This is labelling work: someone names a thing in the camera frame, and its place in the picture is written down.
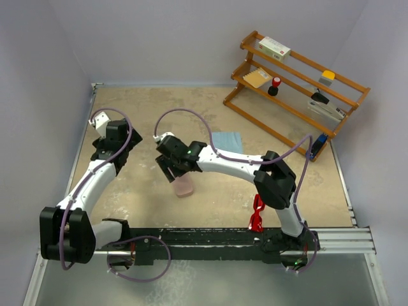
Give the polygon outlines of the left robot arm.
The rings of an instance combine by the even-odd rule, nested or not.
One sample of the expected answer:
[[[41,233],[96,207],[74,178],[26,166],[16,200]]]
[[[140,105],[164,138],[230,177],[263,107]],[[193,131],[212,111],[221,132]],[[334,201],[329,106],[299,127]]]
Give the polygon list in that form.
[[[97,249],[111,244],[124,250],[131,243],[126,220],[105,218],[93,225],[89,216],[142,137],[126,119],[110,120],[106,113],[92,125],[100,137],[92,143],[96,151],[86,172],[67,197],[40,213],[40,247],[45,259],[88,263]]]

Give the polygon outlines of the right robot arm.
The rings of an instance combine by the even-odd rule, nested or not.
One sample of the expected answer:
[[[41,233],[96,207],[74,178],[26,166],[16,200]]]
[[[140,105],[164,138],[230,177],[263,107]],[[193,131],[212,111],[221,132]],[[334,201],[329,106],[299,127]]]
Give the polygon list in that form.
[[[184,144],[171,132],[155,136],[160,156],[156,163],[169,182],[189,172],[214,172],[243,179],[255,185],[261,201],[275,209],[280,220],[284,244],[299,249],[306,242],[303,221],[295,208],[298,195],[296,175],[276,152],[244,155],[193,141]]]

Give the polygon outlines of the pink glasses case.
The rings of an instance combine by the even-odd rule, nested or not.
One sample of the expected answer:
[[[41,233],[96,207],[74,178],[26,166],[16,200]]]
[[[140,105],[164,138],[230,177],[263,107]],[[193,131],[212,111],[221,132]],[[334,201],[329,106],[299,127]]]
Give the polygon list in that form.
[[[175,177],[171,183],[175,195],[179,198],[184,198],[192,195],[194,186],[190,174],[186,173],[181,177]]]

